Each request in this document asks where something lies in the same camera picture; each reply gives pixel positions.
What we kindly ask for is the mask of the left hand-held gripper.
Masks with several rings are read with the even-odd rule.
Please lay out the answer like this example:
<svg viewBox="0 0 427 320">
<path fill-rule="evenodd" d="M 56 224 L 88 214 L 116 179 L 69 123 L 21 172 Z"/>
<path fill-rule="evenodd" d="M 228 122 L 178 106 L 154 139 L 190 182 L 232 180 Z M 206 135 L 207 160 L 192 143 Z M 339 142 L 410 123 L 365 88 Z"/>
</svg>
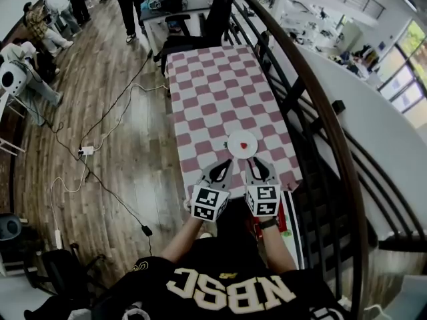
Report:
<svg viewBox="0 0 427 320">
<path fill-rule="evenodd" d="M 225 210 L 230 198 L 233 161 L 222 160 L 202 169 L 201 176 L 193 186 L 191 216 L 216 222 Z"/>
</svg>

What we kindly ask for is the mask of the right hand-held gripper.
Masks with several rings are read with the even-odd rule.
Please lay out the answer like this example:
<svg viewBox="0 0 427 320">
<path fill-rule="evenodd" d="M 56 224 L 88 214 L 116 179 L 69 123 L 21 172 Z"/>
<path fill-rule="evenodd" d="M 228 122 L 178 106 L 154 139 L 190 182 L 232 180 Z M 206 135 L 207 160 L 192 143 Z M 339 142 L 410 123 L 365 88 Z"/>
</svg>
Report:
<svg viewBox="0 0 427 320">
<path fill-rule="evenodd" d="M 275 217 L 281 201 L 281 185 L 274 166 L 258 157 L 247 159 L 245 165 L 246 203 L 252 215 Z"/>
</svg>

